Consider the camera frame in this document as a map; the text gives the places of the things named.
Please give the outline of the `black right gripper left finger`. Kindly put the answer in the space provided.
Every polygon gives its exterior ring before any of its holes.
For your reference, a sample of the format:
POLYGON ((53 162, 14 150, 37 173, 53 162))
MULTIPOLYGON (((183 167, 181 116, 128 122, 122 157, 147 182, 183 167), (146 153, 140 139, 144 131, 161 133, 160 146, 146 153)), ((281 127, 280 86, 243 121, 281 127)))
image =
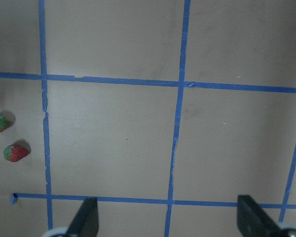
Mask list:
POLYGON ((77 214, 69 225, 66 237, 96 237, 99 231, 99 215, 97 198, 83 201, 77 214))

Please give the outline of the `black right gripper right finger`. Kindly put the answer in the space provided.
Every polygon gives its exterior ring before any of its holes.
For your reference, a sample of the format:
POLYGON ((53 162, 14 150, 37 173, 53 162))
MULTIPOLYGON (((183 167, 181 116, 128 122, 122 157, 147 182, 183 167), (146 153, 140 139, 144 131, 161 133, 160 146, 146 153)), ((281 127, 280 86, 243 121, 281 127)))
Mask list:
POLYGON ((243 237, 275 237, 278 225, 250 195, 237 198, 237 228, 243 237))

